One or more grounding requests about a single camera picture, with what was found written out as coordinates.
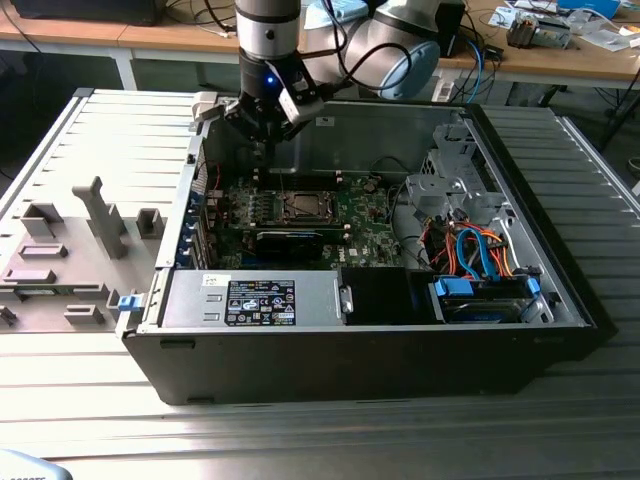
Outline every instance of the white table leg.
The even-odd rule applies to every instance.
[[[434,76],[438,77],[438,82],[436,83],[436,89],[433,91],[431,101],[443,103],[448,102],[449,98],[451,98],[451,94],[453,93],[454,83],[458,78],[460,78],[461,74],[462,70],[458,68],[436,70]]]
[[[118,67],[118,73],[120,73],[120,80],[122,81],[122,88],[125,90],[138,90],[136,84],[136,77],[133,74],[133,54],[128,48],[111,48],[109,49],[111,58],[116,61]]]

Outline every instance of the blue cable on desk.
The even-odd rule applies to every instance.
[[[473,51],[476,52],[476,58],[478,60],[478,78],[476,78],[476,85],[473,88],[473,92],[471,93],[469,100],[467,100],[467,103],[471,103],[471,101],[475,98],[476,93],[478,93],[478,87],[480,86],[480,82],[482,81],[482,70],[483,70],[482,55],[480,55],[480,50],[478,50],[478,47],[476,46],[475,43],[473,43],[468,38],[465,38],[465,40],[469,45],[471,45],[471,48],[473,48]]]
[[[458,262],[460,262],[460,266],[467,272],[469,272],[474,280],[482,280],[478,272],[471,268],[471,266],[464,259],[464,239],[469,234],[475,235],[476,239],[478,240],[480,260],[482,261],[484,272],[491,280],[500,280],[500,275],[498,275],[498,272],[496,272],[493,263],[491,263],[491,258],[489,257],[489,249],[487,248],[487,243],[485,242],[484,237],[480,232],[478,232],[477,230],[473,230],[472,228],[466,228],[458,234],[458,240],[456,241],[456,254],[458,255]]]

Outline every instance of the motherboard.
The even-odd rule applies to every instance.
[[[380,177],[239,177],[210,193],[216,268],[402,265]]]

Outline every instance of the warning label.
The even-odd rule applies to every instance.
[[[230,281],[225,323],[231,327],[295,325],[294,281]]]

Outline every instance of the box on desk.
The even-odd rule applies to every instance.
[[[23,18],[67,18],[155,25],[167,0],[11,0]]]

